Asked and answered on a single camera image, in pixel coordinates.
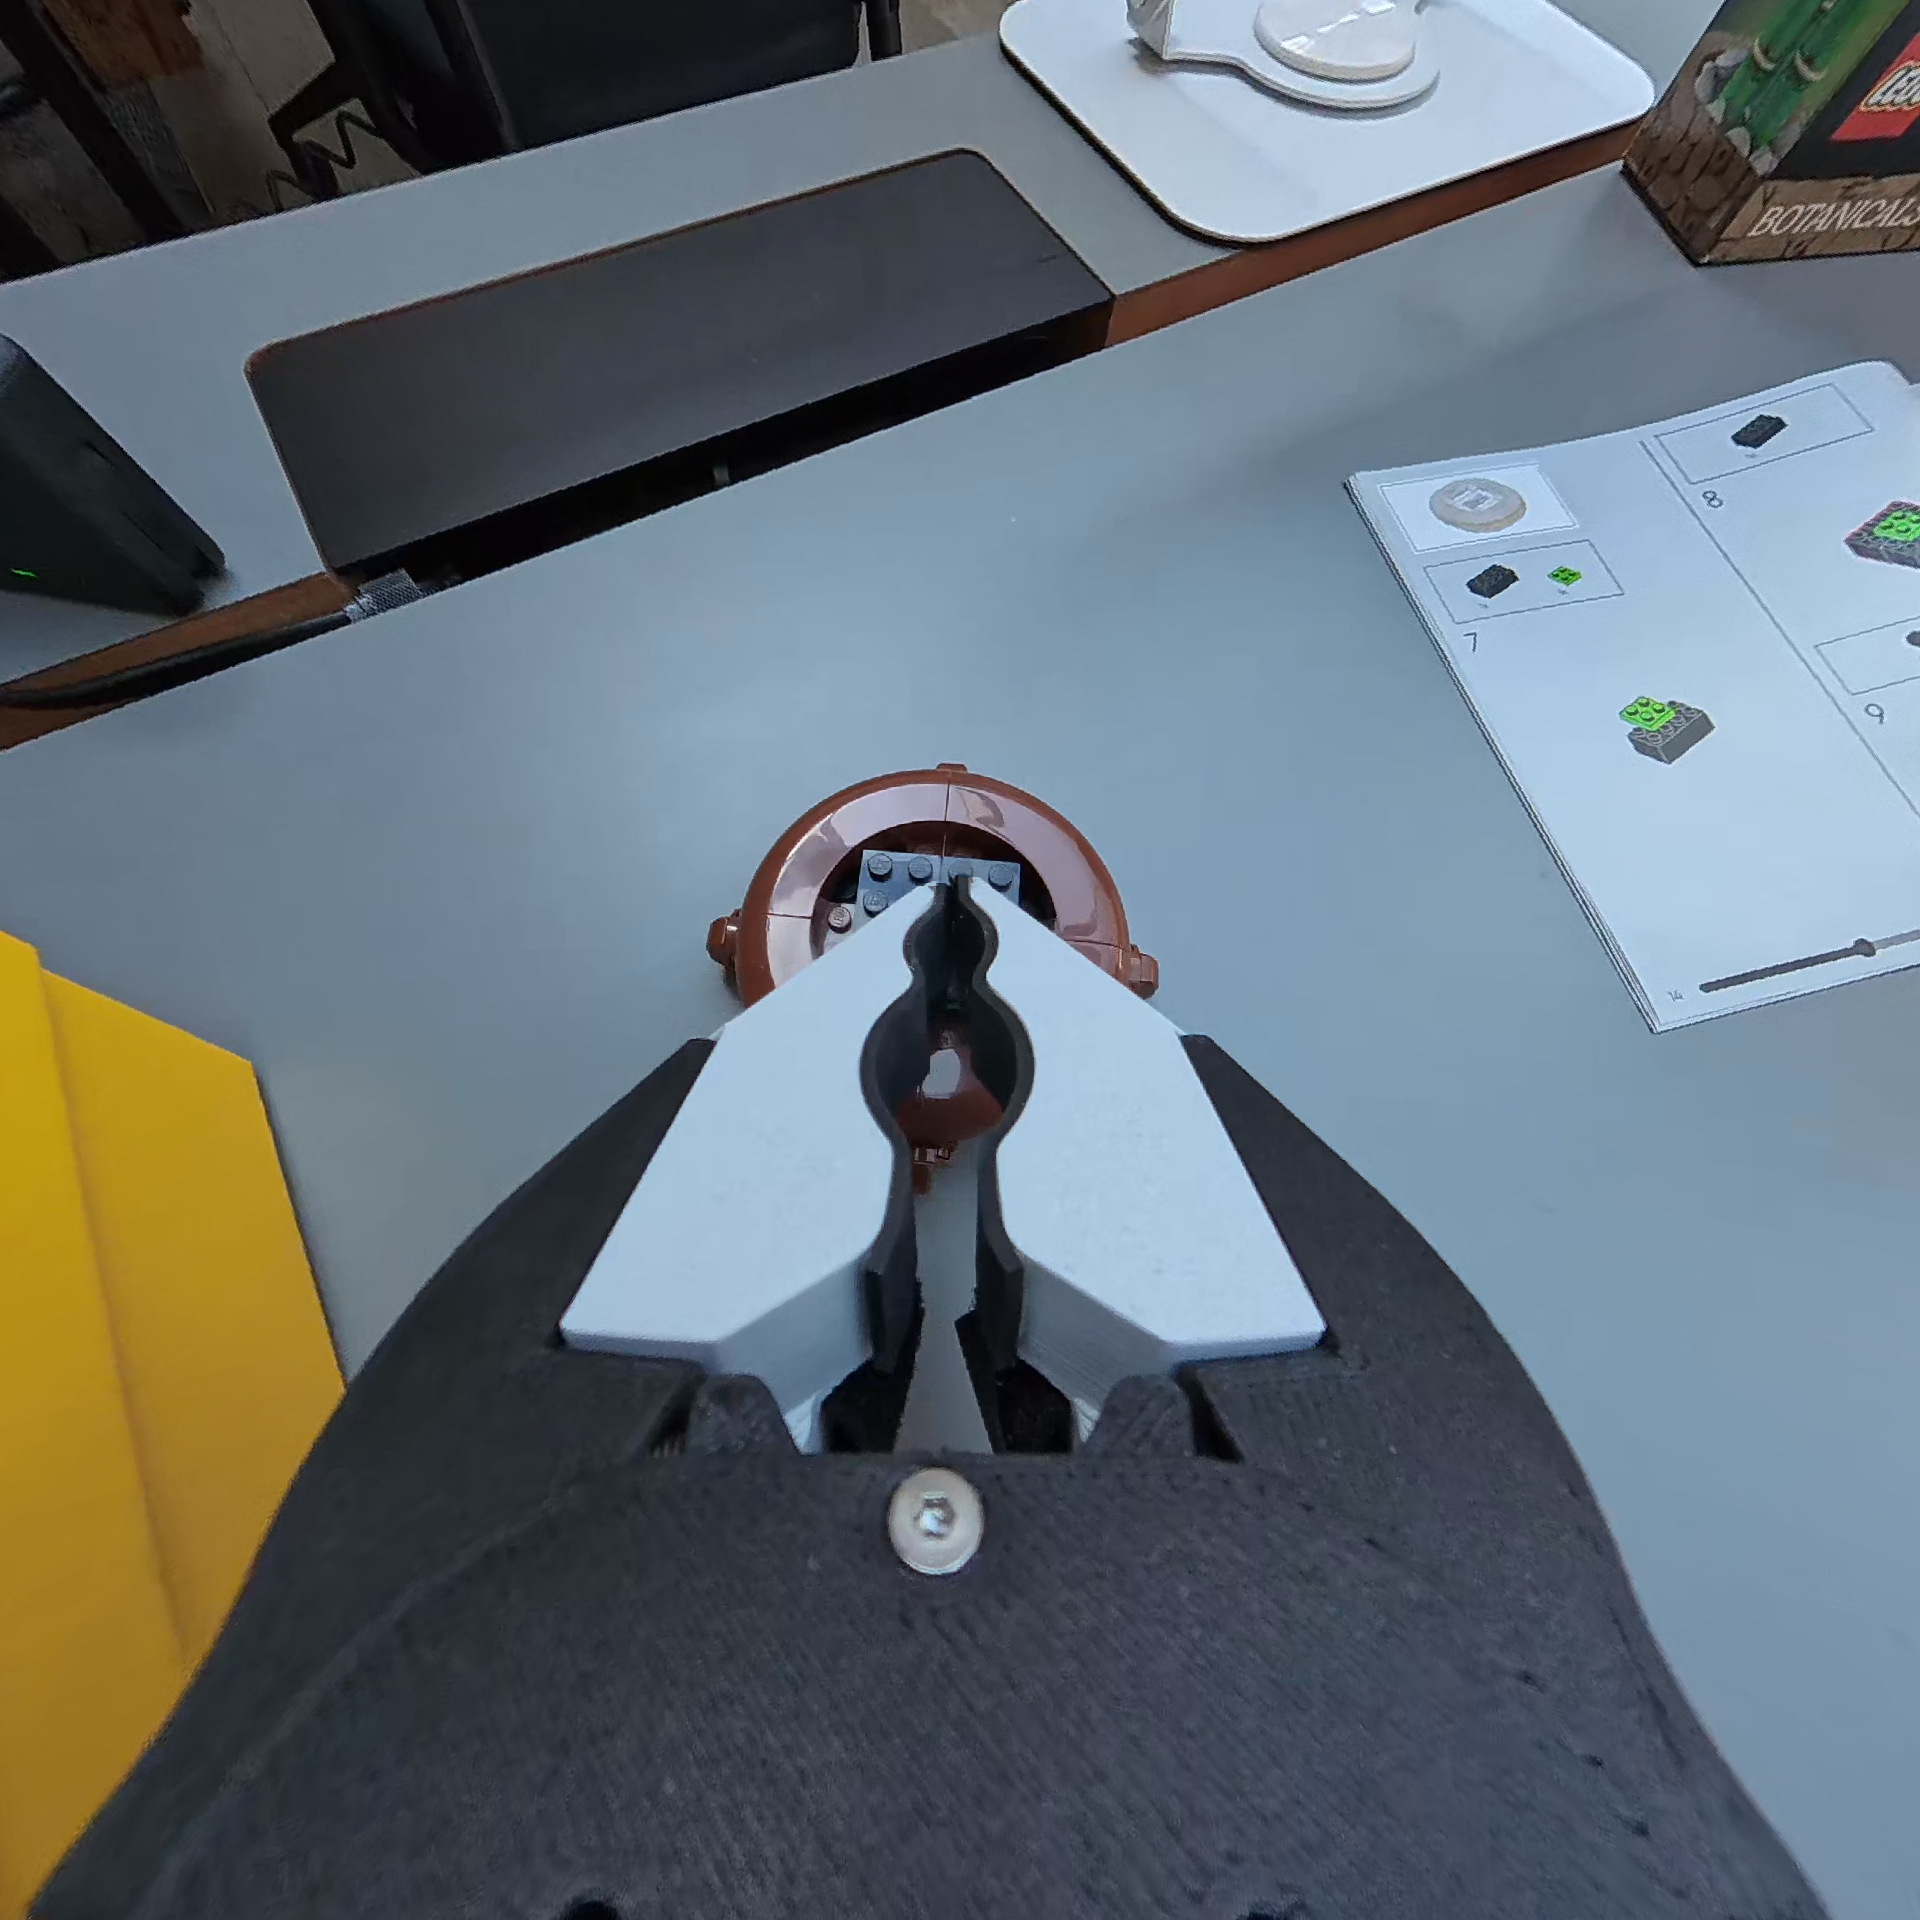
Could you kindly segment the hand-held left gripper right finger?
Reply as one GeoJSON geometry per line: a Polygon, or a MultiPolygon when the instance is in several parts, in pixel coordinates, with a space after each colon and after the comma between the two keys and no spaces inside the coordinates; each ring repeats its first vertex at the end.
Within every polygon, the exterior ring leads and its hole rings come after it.
{"type": "Polygon", "coordinates": [[[965,878],[951,981],[997,1096],[958,1318],[988,1455],[1075,1455],[1130,1378],[1321,1345],[1321,1308],[1159,1008],[965,878]]]}

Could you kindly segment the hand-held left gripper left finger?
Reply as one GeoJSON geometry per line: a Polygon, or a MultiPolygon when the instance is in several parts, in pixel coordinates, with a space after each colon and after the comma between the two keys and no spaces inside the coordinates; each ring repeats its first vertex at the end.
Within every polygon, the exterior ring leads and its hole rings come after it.
{"type": "Polygon", "coordinates": [[[909,895],[737,1015],[586,1293],[576,1351],[754,1378],[805,1455],[896,1455],[917,1345],[917,1138],[958,883],[909,895]]]}

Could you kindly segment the round brown black brick base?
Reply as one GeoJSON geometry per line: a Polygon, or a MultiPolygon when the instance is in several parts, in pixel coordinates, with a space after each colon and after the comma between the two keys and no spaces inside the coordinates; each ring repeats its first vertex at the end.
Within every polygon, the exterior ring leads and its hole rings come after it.
{"type": "Polygon", "coordinates": [[[711,921],[711,962],[754,1008],[896,903],[917,906],[949,878],[1039,916],[1133,998],[1159,998],[1159,962],[1133,948],[1105,856],[1052,804],[958,764],[885,770],[805,812],[768,840],[751,903],[711,921]]]}

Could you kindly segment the yellow plastic bin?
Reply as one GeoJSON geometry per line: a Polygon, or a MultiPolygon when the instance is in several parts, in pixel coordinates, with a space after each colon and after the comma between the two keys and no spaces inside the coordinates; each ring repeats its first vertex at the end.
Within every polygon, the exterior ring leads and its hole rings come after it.
{"type": "Polygon", "coordinates": [[[332,1403],[253,1062],[0,937],[0,1912],[185,1703],[332,1403]]]}

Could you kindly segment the building instruction booklet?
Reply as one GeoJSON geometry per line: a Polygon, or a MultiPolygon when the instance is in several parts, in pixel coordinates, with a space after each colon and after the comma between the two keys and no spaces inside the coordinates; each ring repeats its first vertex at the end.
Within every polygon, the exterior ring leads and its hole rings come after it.
{"type": "Polygon", "coordinates": [[[1648,1028],[1920,962],[1920,390],[1348,476],[1648,1028]]]}

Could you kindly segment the black flat panel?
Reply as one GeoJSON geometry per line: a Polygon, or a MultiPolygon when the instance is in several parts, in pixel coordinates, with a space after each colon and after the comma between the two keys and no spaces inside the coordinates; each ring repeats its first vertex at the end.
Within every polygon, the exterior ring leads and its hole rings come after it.
{"type": "Polygon", "coordinates": [[[1114,291],[972,153],[253,359],[344,584],[456,588],[795,469],[1114,332],[1114,291]]]}

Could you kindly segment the black electronic device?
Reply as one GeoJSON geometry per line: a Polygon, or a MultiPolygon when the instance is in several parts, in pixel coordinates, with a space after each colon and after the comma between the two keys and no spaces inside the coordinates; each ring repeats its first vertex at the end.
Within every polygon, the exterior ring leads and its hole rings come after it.
{"type": "Polygon", "coordinates": [[[0,588],[194,613],[226,550],[121,457],[121,437],[0,343],[0,588]]]}

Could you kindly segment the white board stand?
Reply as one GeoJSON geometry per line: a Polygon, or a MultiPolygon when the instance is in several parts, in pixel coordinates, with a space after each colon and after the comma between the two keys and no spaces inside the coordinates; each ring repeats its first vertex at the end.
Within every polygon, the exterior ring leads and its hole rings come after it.
{"type": "Polygon", "coordinates": [[[997,51],[1187,236],[1290,241],[1659,104],[1552,0],[1020,0],[997,51]]]}

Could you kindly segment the black plant toy box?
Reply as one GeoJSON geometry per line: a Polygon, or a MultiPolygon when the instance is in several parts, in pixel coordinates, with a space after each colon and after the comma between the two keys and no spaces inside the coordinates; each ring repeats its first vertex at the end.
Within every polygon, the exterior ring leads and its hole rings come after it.
{"type": "Polygon", "coordinates": [[[1920,10],[1721,0],[1627,182],[1696,268],[1920,252],[1920,10]]]}

